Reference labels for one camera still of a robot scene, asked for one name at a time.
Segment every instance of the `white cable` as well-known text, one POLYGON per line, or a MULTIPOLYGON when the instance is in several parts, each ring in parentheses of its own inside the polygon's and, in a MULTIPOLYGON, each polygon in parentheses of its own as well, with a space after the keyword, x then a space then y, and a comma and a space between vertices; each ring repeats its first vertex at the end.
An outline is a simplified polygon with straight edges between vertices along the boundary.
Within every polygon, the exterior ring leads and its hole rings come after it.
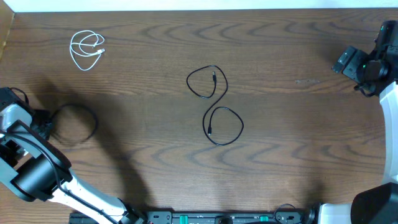
POLYGON ((91 68, 93 68, 94 65, 95 65, 95 63, 97 63, 98 59, 100 59, 102 53, 105 52, 105 49, 99 49, 99 50, 97 50, 97 51, 94 52, 94 53, 88 53, 88 52, 85 52, 85 51, 81 48, 81 46, 92 46, 93 48, 95 48, 97 45, 103 44, 104 41, 105 41, 105 38, 104 38, 102 35, 96 34, 95 32, 93 32, 93 31, 91 31, 91 30, 79 31, 79 32, 77 32, 75 35, 73 35, 73 37, 70 39, 69 52, 70 52, 70 56, 72 57, 72 60, 75 62, 75 64, 77 65, 77 67, 78 67, 80 70, 82 70, 82 71, 88 71, 88 70, 90 70, 91 68), (88 36, 86 36, 85 38, 83 38, 79 43, 73 42, 73 39, 75 38, 75 36, 78 35, 78 34, 80 34, 80 33, 82 33, 82 32, 91 32, 91 34, 88 35, 88 36), (82 42, 83 42, 85 39, 87 39, 87 38, 89 38, 89 37, 91 37, 91 36, 95 36, 95 37, 97 38, 97 41, 96 41, 94 44, 82 44, 82 42), (81 50, 81 52, 83 52, 83 54, 79 54, 78 52, 76 52, 76 51, 73 49, 73 47, 72 47, 73 45, 78 45, 78 46, 79 46, 79 49, 81 50), (75 54, 77 54, 77 55, 79 55, 79 56, 82 56, 82 57, 92 57, 92 56, 95 56, 95 55, 98 55, 98 57, 97 57, 97 59, 94 61, 94 63, 92 64, 92 66, 90 66, 90 67, 87 68, 87 69, 82 69, 82 68, 79 66, 79 64, 77 64, 77 62, 76 62, 76 60, 75 60, 75 57, 74 57, 73 53, 75 53, 75 54))

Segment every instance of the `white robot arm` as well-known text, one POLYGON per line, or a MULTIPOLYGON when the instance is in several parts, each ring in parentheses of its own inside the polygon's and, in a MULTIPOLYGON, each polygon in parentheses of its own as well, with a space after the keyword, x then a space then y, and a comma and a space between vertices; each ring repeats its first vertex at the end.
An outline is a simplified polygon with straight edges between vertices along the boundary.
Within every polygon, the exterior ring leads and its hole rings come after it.
POLYGON ((378 96, 386 125, 386 163, 382 185, 358 194, 353 203, 323 204, 319 224, 398 222, 398 21, 386 21, 368 55, 348 47, 333 66, 355 81, 364 96, 378 96))
POLYGON ((0 88, 0 181, 23 200, 62 203, 98 223, 142 224, 141 213, 76 176, 69 160, 44 139, 49 123, 40 120, 43 114, 0 88), (14 170, 28 153, 33 158, 14 170))

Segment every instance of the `cable plug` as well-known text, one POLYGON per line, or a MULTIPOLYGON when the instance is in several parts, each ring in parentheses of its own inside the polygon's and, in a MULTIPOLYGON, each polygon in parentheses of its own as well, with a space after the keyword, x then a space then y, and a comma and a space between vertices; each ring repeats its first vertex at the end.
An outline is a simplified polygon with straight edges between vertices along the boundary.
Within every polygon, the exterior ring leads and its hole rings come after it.
POLYGON ((102 54, 102 53, 104 53, 105 52, 105 49, 99 49, 99 50, 97 50, 97 53, 98 54, 102 54))
POLYGON ((215 71, 213 71, 213 81, 214 81, 214 83, 217 82, 217 76, 216 76, 216 72, 215 71))

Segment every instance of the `black cable loop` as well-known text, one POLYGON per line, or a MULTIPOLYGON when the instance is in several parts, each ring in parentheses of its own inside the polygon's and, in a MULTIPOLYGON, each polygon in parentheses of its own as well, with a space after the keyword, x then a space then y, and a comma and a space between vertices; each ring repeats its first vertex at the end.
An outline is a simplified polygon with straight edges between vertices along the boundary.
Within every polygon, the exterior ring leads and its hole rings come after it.
POLYGON ((29 104, 29 98, 27 97, 27 95, 26 95, 26 93, 24 91, 22 91, 21 89, 18 89, 16 87, 11 87, 10 90, 12 90, 12 91, 16 90, 16 91, 22 93, 24 95, 24 97, 25 97, 25 103, 29 104))
POLYGON ((358 84, 358 85, 354 86, 354 90, 355 90, 355 91, 358 91, 358 90, 359 90, 359 91, 360 91, 365 97, 367 97, 367 98, 374 96, 374 93, 366 93, 366 92, 363 90, 363 84, 358 84))
POLYGON ((225 79, 225 83, 226 83, 226 88, 225 88, 224 93, 218 98, 218 100, 216 100, 216 101, 206 110, 205 114, 203 115, 203 119, 202 119, 203 132, 205 133, 205 136, 209 139, 209 141, 211 141, 213 144, 215 144, 215 145, 217 145, 217 146, 226 146, 226 145, 228 145, 228 144, 231 144, 232 142, 235 142, 235 141, 240 137, 240 135, 241 135, 242 132, 243 132, 243 127, 244 127, 243 120, 242 120, 242 118, 241 118, 235 111, 233 111, 233 110, 231 110, 230 108, 225 107, 225 106, 216 107, 216 108, 213 110, 213 112, 211 113, 211 115, 210 115, 209 126, 208 126, 207 132, 206 132, 206 128, 205 128, 205 118, 206 118, 207 113, 212 109, 212 107, 214 107, 214 105, 216 105, 216 104, 222 99, 222 97, 224 97, 225 93, 228 91, 228 81, 227 81, 227 79, 226 79, 226 76, 225 76, 224 72, 223 72, 222 69, 220 69, 220 67, 218 67, 217 65, 207 65, 207 66, 205 66, 205 67, 196 69, 195 71, 191 72, 191 73, 188 75, 188 77, 187 77, 187 86, 188 86, 188 88, 189 88, 196 96, 199 96, 200 98, 203 98, 203 99, 210 99, 210 98, 214 95, 214 93, 215 93, 215 91, 216 91, 216 87, 217 87, 217 77, 216 77, 216 73, 215 73, 215 72, 213 72, 214 89, 213 89, 213 92, 211 93, 210 96, 202 96, 202 95, 198 94, 195 90, 193 90, 193 89, 191 88, 191 86, 189 85, 189 82, 188 82, 188 79, 189 79, 189 77, 190 77, 192 74, 194 74, 195 72, 198 72, 198 71, 200 71, 200 70, 202 70, 202 69, 210 68, 210 67, 215 67, 215 68, 217 68, 217 69, 221 72, 221 74, 223 74, 224 79, 225 79), (228 110, 228 111, 232 112, 233 114, 235 114, 236 117, 239 118, 240 122, 242 123, 242 128, 241 128, 241 131, 239 132, 238 136, 236 136, 236 138, 234 138, 232 141, 227 142, 227 143, 218 143, 218 142, 213 141, 213 140, 210 138, 210 135, 211 135, 211 120, 212 120, 212 118, 213 118, 213 115, 214 115, 215 111, 218 110, 218 109, 224 109, 224 110, 228 110))
MULTIPOLYGON (((290 206, 290 207, 296 209, 293 205, 291 205, 291 204, 289 204, 289 203, 285 203, 285 204, 280 205, 280 206, 274 211, 274 215, 273 215, 273 216, 274 216, 275 222, 282 224, 282 222, 280 222, 280 221, 277 219, 276 213, 277 213, 282 207, 286 207, 286 206, 290 206)), ((299 221, 298 223, 294 223, 294 224, 301 224, 302 222, 303 222, 303 217, 301 217, 301 219, 300 219, 300 221, 299 221)))
POLYGON ((67 103, 67 104, 64 104, 64 105, 60 106, 56 111, 54 111, 54 113, 52 113, 52 115, 51 115, 51 117, 50 117, 50 120, 51 120, 51 121, 54 121, 55 117, 59 114, 59 112, 61 112, 61 110, 63 110, 63 109, 66 108, 66 107, 76 107, 76 108, 84 109, 85 111, 89 112, 89 114, 93 117, 94 122, 95 122, 94 128, 93 128, 93 130, 91 131, 91 133, 87 136, 87 138, 85 138, 85 139, 84 139, 83 141, 81 141, 80 143, 82 143, 82 142, 84 142, 84 141, 86 141, 86 140, 89 140, 89 138, 93 137, 93 135, 94 135, 94 134, 97 132, 97 130, 98 130, 98 125, 99 125, 99 123, 100 123, 100 120, 98 119, 97 114, 96 114, 91 108, 89 108, 89 107, 86 106, 86 105, 79 104, 79 103, 67 103))

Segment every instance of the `wooden table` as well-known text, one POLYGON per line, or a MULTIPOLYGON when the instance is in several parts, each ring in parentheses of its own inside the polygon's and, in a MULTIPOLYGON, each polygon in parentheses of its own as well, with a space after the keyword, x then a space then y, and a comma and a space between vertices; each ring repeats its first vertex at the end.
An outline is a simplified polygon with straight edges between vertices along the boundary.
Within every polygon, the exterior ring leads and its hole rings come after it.
MULTIPOLYGON (((1 86, 16 86, 33 108, 62 113, 54 143, 76 173, 138 208, 272 210, 282 203, 348 203, 381 183, 384 118, 378 98, 354 92, 331 66, 353 45, 370 52, 381 23, 398 9, 83 12, 16 14, 0 63, 1 86), (104 35, 94 69, 77 69, 71 36, 104 35), (244 120, 229 146, 207 140, 201 119, 216 99, 200 99, 185 79, 216 64, 229 91, 219 106, 244 120)), ((79 62, 88 66, 92 58, 79 62)), ((225 88, 218 76, 219 96, 225 88)), ((193 78, 212 90, 211 75, 193 78)), ((213 135, 231 139, 239 122, 214 117, 213 135)), ((0 187, 1 223, 66 223, 71 209, 27 203, 0 187)))

